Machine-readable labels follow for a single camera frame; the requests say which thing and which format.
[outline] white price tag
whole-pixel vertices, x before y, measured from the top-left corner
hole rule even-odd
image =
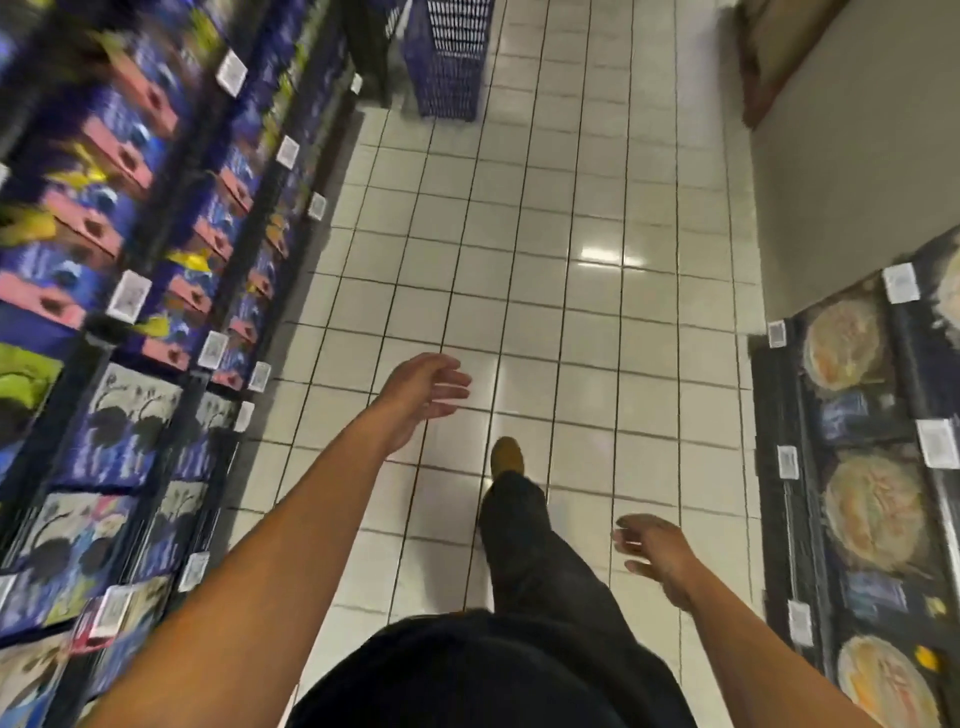
[[[245,401],[240,404],[240,411],[237,413],[237,422],[233,426],[234,432],[246,432],[250,426],[250,420],[253,417],[253,402]]]
[[[777,445],[777,470],[784,480],[800,480],[800,458],[792,445]]]
[[[197,366],[204,369],[217,370],[227,352],[229,337],[220,331],[211,331],[206,335],[204,347],[197,358]]]
[[[887,289],[887,301],[907,303],[920,300],[920,286],[913,263],[891,265],[883,269],[883,285]]]
[[[243,82],[247,80],[247,66],[240,60],[232,49],[227,51],[227,57],[220,64],[217,71],[217,83],[234,99],[240,94]]]
[[[957,451],[956,434],[950,420],[918,420],[917,435],[928,468],[960,470],[960,452]]]
[[[790,639],[800,647],[813,646],[813,615],[810,605],[802,601],[787,600],[787,621],[790,625]]]
[[[186,560],[186,566],[183,567],[183,576],[180,577],[180,583],[177,586],[178,592],[192,592],[197,585],[204,580],[206,566],[210,563],[210,552],[200,551],[191,553],[190,558]]]
[[[786,323],[783,319],[767,324],[767,341],[770,342],[771,349],[782,349],[786,346]]]
[[[310,199],[310,208],[306,211],[307,215],[319,223],[323,221],[325,212],[326,197],[314,192],[313,197]]]
[[[16,582],[16,576],[15,573],[0,576],[0,612],[3,611],[3,605],[7,603],[7,597],[10,596],[13,584]]]
[[[250,375],[250,382],[247,389],[252,392],[262,392],[267,388],[267,382],[270,380],[270,372],[273,370],[267,362],[258,361],[253,367],[253,374]]]
[[[125,324],[135,324],[152,286],[150,279],[133,271],[124,271],[110,298],[107,315]]]
[[[289,136],[284,136],[280,142],[280,148],[276,152],[276,161],[287,169],[292,170],[297,163],[297,155],[300,153],[300,145]]]
[[[113,586],[107,589],[93,618],[93,626],[90,628],[91,639],[107,639],[119,634],[127,610],[130,609],[133,589],[133,586]]]

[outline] person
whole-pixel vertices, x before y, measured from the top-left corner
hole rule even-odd
[[[291,493],[164,621],[85,728],[275,728],[324,621],[373,482],[470,377],[445,354],[404,362]],[[404,619],[303,696],[288,725],[695,725],[672,673],[550,528],[516,442],[492,450],[479,525],[493,613]],[[876,728],[697,559],[675,525],[625,516],[627,569],[693,616],[736,728]]]

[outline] tan shoe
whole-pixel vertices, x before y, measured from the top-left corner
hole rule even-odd
[[[496,480],[502,473],[513,471],[523,475],[523,453],[512,437],[501,437],[490,453],[490,472]]]

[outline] tiled floor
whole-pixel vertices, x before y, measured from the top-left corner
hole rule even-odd
[[[389,620],[485,603],[474,522],[512,434],[554,525],[675,670],[702,728],[729,725],[703,648],[612,557],[652,511],[760,609],[745,334],[763,331],[747,132],[711,0],[498,0],[485,116],[369,109],[262,434],[235,542],[399,361],[473,374],[377,480],[302,694]]]

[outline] forearm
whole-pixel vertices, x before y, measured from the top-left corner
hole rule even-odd
[[[736,728],[879,728],[706,568],[690,600]]]
[[[152,636],[85,728],[275,728],[387,454],[367,410]]]

